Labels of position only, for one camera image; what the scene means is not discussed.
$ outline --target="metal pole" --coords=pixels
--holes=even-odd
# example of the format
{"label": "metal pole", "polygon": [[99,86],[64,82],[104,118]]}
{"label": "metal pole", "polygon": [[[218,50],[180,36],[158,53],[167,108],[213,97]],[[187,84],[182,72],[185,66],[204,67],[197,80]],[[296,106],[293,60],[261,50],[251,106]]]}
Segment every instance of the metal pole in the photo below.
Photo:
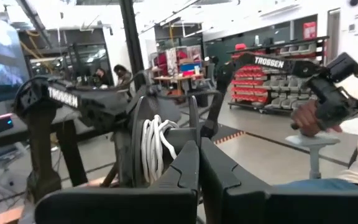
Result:
{"label": "metal pole", "polygon": [[128,47],[129,60],[133,74],[144,70],[142,51],[140,49],[139,37],[136,29],[134,6],[132,1],[119,0],[122,20],[124,22],[125,37]]}

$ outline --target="human hand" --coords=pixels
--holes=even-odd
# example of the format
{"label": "human hand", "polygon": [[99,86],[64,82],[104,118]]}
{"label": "human hand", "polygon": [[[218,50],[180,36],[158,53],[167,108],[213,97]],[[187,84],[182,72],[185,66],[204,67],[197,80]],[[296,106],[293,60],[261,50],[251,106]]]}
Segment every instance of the human hand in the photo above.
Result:
{"label": "human hand", "polygon": [[[313,137],[319,133],[320,127],[318,126],[318,121],[314,115],[316,112],[316,100],[309,100],[307,103],[301,105],[296,109],[291,118],[294,120],[296,125],[298,125],[301,133],[308,137]],[[339,125],[330,127],[326,131],[334,130],[336,132],[342,132],[342,129]]]}

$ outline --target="black metal stand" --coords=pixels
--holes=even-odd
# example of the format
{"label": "black metal stand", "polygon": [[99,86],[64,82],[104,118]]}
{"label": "black metal stand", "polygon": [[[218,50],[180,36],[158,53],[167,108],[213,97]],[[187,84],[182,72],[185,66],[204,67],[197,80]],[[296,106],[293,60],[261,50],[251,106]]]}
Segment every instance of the black metal stand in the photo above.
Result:
{"label": "black metal stand", "polygon": [[27,191],[32,203],[62,188],[59,174],[52,167],[50,153],[51,123],[56,115],[56,107],[39,106],[38,110],[33,110],[24,119],[30,132],[33,171],[27,178]]}
{"label": "black metal stand", "polygon": [[74,121],[60,123],[56,135],[73,187],[87,183],[88,178],[78,150]]}
{"label": "black metal stand", "polygon": [[119,0],[121,7],[122,20],[124,21],[125,37],[127,39],[129,60],[131,61],[132,73],[135,74],[144,70],[142,51],[138,33],[136,29],[136,20],[134,6],[132,1]]}

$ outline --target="coiled white cable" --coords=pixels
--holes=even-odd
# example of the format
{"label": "coiled white cable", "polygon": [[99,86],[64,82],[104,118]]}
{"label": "coiled white cable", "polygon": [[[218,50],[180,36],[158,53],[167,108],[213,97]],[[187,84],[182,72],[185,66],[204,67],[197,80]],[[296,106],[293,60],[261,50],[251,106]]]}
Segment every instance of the coiled white cable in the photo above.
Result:
{"label": "coiled white cable", "polygon": [[169,150],[172,159],[177,157],[173,146],[165,139],[164,132],[168,128],[179,128],[169,120],[161,122],[161,117],[155,115],[152,121],[145,120],[143,123],[142,144],[142,167],[145,180],[152,184],[161,177],[163,171],[162,144]]}

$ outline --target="concrete floor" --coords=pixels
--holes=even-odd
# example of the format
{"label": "concrete floor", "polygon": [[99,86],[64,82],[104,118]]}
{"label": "concrete floor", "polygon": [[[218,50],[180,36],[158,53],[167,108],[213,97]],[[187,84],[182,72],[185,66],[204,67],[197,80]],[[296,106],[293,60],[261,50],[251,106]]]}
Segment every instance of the concrete floor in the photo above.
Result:
{"label": "concrete floor", "polygon": [[[187,119],[188,116],[183,115],[179,124]],[[290,128],[289,118],[260,114],[256,111],[248,111],[238,107],[229,109],[227,103],[225,103],[221,110],[219,122],[226,126],[275,141],[266,141],[246,134],[219,145],[219,148],[228,156],[260,179],[269,184],[283,184],[293,180],[308,178],[309,155],[307,154],[307,149],[304,149],[305,151],[297,151],[291,147],[277,144],[288,144],[285,142],[285,137],[297,134],[296,131]],[[115,161],[114,146],[109,142],[107,137],[108,135],[100,136],[80,144],[81,156],[86,170],[95,169]],[[337,137],[341,140],[341,143],[324,148],[321,155],[345,164],[349,161],[353,150],[356,148],[357,136],[352,134],[337,134]],[[59,153],[59,151],[53,152],[53,163],[57,161]],[[326,159],[320,159],[320,163],[323,177],[335,177],[341,170],[346,168],[343,165]],[[103,169],[89,172],[88,179],[92,180],[103,177],[108,173],[110,168],[111,166],[107,166]],[[15,192],[21,192],[25,189],[25,178],[30,171],[29,154],[11,165],[11,172],[17,176],[15,179]],[[63,159],[60,161],[59,173],[63,179],[68,177]],[[70,187],[70,181],[63,181],[63,186]],[[12,194],[12,192],[8,192],[5,197]],[[21,200],[13,205],[13,207],[19,205],[22,205]],[[8,206],[4,202],[0,203],[0,213],[7,210]],[[204,217],[202,207],[200,207],[200,216]]]}

